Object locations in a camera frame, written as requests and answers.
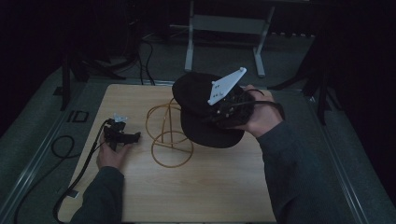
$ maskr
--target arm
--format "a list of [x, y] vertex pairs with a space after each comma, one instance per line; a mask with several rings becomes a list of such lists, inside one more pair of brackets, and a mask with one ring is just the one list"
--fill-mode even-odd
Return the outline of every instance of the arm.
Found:
[[[274, 101], [271, 96], [250, 93], [258, 101]], [[237, 128], [251, 133], [260, 143], [277, 223], [343, 223], [320, 160], [274, 107], [255, 105], [249, 122]]]
[[114, 167], [102, 167], [70, 223], [121, 223], [122, 187], [123, 174]]
[[121, 223], [124, 176], [120, 172], [131, 145], [113, 151], [101, 137], [97, 158], [99, 173], [84, 192], [82, 206], [70, 223]]

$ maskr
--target gray sleeve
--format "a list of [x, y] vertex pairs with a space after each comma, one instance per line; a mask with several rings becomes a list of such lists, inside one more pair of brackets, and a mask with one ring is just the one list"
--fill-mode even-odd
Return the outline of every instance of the gray sleeve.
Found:
[[277, 223], [343, 223], [320, 160], [285, 121], [257, 140]]
[[84, 192], [82, 206], [70, 223], [121, 223], [123, 174], [102, 167]]

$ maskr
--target right hand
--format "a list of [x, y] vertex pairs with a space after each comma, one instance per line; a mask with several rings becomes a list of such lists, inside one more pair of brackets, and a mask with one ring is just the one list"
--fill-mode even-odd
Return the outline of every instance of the right hand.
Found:
[[[248, 85], [244, 88], [244, 91], [255, 89], [254, 86]], [[274, 102], [272, 96], [265, 96], [257, 91], [249, 91], [248, 93], [250, 93], [256, 101]], [[277, 124], [282, 122], [282, 120], [279, 111], [273, 106], [256, 104], [254, 105], [254, 112], [250, 116], [249, 121], [244, 125], [236, 126], [235, 129], [244, 130], [257, 138], [269, 132]]]

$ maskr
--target black cord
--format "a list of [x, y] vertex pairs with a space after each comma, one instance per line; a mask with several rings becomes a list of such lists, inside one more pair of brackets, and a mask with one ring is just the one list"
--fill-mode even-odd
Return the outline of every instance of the black cord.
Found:
[[150, 53], [148, 55], [148, 58], [146, 59], [146, 64], [145, 65], [143, 65], [142, 58], [141, 58], [140, 54], [137, 56], [137, 59], [139, 61], [139, 67], [140, 67], [140, 82], [141, 82], [142, 85], [144, 85], [144, 83], [143, 83], [143, 71], [145, 71], [146, 74], [148, 75], [148, 79], [149, 79], [150, 84], [152, 86], [155, 86], [154, 79], [152, 78], [152, 76], [151, 76], [151, 74], [149, 72], [149, 60], [150, 60], [152, 52], [153, 52], [153, 47], [146, 40], [142, 40], [142, 43], [148, 44], [150, 46]]
[[100, 144], [98, 147], [96, 146], [96, 145], [97, 145], [97, 142], [98, 142], [98, 140], [99, 140], [99, 137], [100, 137], [100, 135], [101, 135], [101, 133], [102, 133], [102, 130], [103, 130], [103, 128], [105, 127], [105, 125], [106, 125], [108, 122], [109, 122], [109, 119], [107, 119], [105, 122], [103, 122], [102, 126], [100, 127], [99, 132], [98, 132], [98, 134], [96, 135], [95, 141], [93, 142], [93, 145], [92, 145], [92, 147], [91, 147], [90, 153], [88, 154], [88, 157], [87, 157], [87, 159], [85, 160], [84, 165], [82, 166], [82, 169], [81, 169], [81, 171], [80, 171], [79, 174], [78, 174], [78, 177], [77, 177], [76, 180], [73, 182], [73, 184], [71, 184], [70, 187], [67, 188], [67, 190], [64, 191], [64, 193], [62, 194], [62, 196], [58, 199], [58, 201], [56, 202], [56, 204], [53, 206], [52, 215], [53, 215], [53, 217], [55, 218], [55, 220], [56, 220], [58, 223], [62, 223], [62, 224], [63, 224], [63, 222], [62, 222], [61, 220], [59, 220], [59, 218], [58, 218], [58, 212], [59, 212], [59, 209], [60, 209], [60, 207], [61, 207], [61, 203], [64, 201], [64, 198], [70, 193], [70, 191], [76, 186], [76, 184], [78, 183], [78, 181], [79, 181], [79, 180], [82, 178], [82, 176], [84, 175], [85, 171], [87, 170], [88, 164], [89, 164], [90, 161], [91, 161], [91, 158], [92, 158], [93, 153], [96, 151], [96, 149], [98, 149], [98, 148], [103, 144], [103, 143]]
[[[69, 150], [67, 151], [66, 155], [64, 155], [64, 156], [59, 155], [58, 153], [55, 152], [55, 143], [57, 143], [57, 142], [58, 142], [60, 139], [62, 139], [62, 138], [68, 138], [68, 139], [70, 139], [70, 141], [71, 141], [71, 146], [70, 146]], [[51, 147], [51, 150], [52, 150], [52, 153], [53, 153], [56, 157], [61, 158], [61, 160], [58, 161], [51, 169], [49, 169], [41, 178], [39, 178], [39, 179], [37, 180], [37, 182], [35, 182], [35, 184], [34, 184], [32, 187], [30, 187], [30, 189], [25, 193], [25, 195], [24, 195], [23, 198], [21, 199], [20, 203], [18, 204], [18, 207], [17, 207], [16, 210], [15, 210], [15, 213], [14, 213], [14, 224], [17, 224], [17, 223], [18, 223], [18, 213], [20, 212], [21, 206], [22, 206], [22, 204], [24, 203], [24, 201], [26, 200], [26, 198], [28, 197], [28, 195], [35, 189], [35, 187], [37, 187], [37, 186], [41, 183], [41, 181], [43, 181], [50, 173], [52, 173], [52, 171], [54, 171], [64, 160], [66, 160], [66, 159], [71, 159], [71, 158], [75, 158], [75, 157], [77, 157], [77, 156], [80, 155], [80, 154], [78, 153], [78, 154], [76, 154], [76, 155], [70, 156], [70, 153], [72, 152], [72, 150], [73, 150], [73, 148], [74, 148], [74, 145], [75, 145], [75, 140], [74, 140], [73, 137], [70, 136], [70, 135], [62, 135], [62, 136], [59, 136], [59, 137], [57, 137], [57, 138], [52, 142], [52, 144], [51, 144], [51, 146], [50, 146], [50, 147]]]
[[247, 90], [247, 91], [244, 91], [244, 93], [242, 93], [242, 94], [245, 94], [248, 91], [257, 91], [257, 92], [261, 93], [264, 96], [264, 93], [262, 91], [257, 90], [257, 89]]
[[286, 119], [285, 111], [283, 110], [283, 106], [281, 104], [274, 103], [272, 101], [248, 101], [248, 102], [243, 102], [243, 103], [232, 104], [231, 107], [232, 106], [240, 106], [240, 105], [270, 105], [270, 106], [273, 106], [274, 108], [276, 108], [277, 111], [279, 111], [280, 117], [282, 117], [282, 119]]

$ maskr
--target left hand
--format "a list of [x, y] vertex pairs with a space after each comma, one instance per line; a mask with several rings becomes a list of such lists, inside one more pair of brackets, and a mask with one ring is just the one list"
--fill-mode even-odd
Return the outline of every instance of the left hand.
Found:
[[132, 148], [132, 144], [123, 146], [119, 151], [113, 151], [105, 142], [105, 135], [103, 133], [100, 137], [100, 143], [100, 151], [96, 160], [99, 169], [105, 166], [111, 166], [120, 170], [125, 161], [126, 154]]

